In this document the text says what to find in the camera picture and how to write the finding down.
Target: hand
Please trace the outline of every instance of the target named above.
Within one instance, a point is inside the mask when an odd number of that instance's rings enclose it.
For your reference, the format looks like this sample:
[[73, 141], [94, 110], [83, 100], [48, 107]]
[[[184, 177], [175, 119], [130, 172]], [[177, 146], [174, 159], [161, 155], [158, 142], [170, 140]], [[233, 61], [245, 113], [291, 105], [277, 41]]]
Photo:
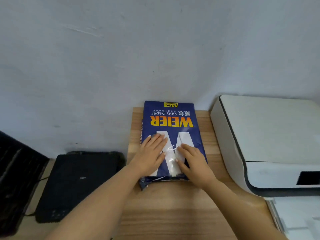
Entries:
[[194, 185], [204, 189], [210, 182], [217, 180], [211, 168], [208, 166], [205, 157], [198, 148], [181, 144], [181, 146], [178, 147], [178, 151], [186, 158], [190, 168], [180, 160], [176, 160], [176, 162], [181, 171]]
[[158, 169], [166, 156], [164, 152], [161, 154], [160, 152], [167, 144], [167, 141], [168, 138], [160, 134], [156, 134], [153, 137], [148, 136], [144, 140], [139, 151], [129, 164], [133, 170], [136, 170], [139, 177], [149, 176]]

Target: plastic wrapping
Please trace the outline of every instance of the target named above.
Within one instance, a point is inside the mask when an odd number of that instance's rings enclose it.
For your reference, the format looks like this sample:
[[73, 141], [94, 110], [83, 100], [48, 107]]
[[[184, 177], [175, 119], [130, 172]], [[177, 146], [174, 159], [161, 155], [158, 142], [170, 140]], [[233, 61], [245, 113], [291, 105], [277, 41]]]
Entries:
[[146, 101], [140, 143], [156, 133], [164, 134], [168, 138], [163, 148], [166, 157], [154, 173], [139, 180], [142, 190], [152, 182], [188, 180], [175, 162], [175, 159], [178, 159], [189, 167], [187, 160], [176, 150], [182, 143], [198, 148], [207, 161], [194, 104]]

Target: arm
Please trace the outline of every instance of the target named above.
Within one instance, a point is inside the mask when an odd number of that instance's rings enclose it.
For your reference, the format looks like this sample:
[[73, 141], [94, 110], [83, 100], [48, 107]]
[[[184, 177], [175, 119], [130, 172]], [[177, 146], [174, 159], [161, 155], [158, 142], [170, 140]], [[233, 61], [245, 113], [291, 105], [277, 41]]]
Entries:
[[164, 160], [160, 152], [167, 140], [160, 134], [149, 136], [130, 164], [86, 197], [46, 239], [110, 239], [139, 178], [153, 173]]
[[226, 185], [217, 180], [202, 153], [182, 144], [178, 151], [187, 159], [190, 168], [177, 161], [182, 172], [203, 189], [218, 206], [239, 240], [286, 240], [267, 219], [240, 200]]

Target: forearm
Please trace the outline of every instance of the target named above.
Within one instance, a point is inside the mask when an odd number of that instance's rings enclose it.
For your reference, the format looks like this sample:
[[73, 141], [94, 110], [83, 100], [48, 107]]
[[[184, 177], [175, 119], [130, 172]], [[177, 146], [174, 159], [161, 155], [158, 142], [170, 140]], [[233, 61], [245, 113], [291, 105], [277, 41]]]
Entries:
[[138, 179], [135, 170], [124, 167], [74, 208], [47, 239], [110, 239]]
[[241, 201], [226, 185], [213, 180], [206, 193], [218, 206], [239, 240], [285, 240], [287, 239], [267, 218]]

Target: left hand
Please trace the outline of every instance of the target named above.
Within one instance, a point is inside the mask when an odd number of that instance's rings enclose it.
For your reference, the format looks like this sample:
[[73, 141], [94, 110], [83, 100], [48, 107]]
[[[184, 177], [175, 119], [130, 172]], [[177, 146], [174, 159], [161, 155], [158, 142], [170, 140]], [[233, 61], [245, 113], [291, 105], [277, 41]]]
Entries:
[[156, 134], [153, 137], [148, 136], [131, 160], [129, 167], [135, 170], [139, 177], [152, 174], [165, 159], [166, 154], [164, 152], [160, 154], [160, 152], [163, 150], [167, 141], [168, 138], [165, 138], [164, 135]]

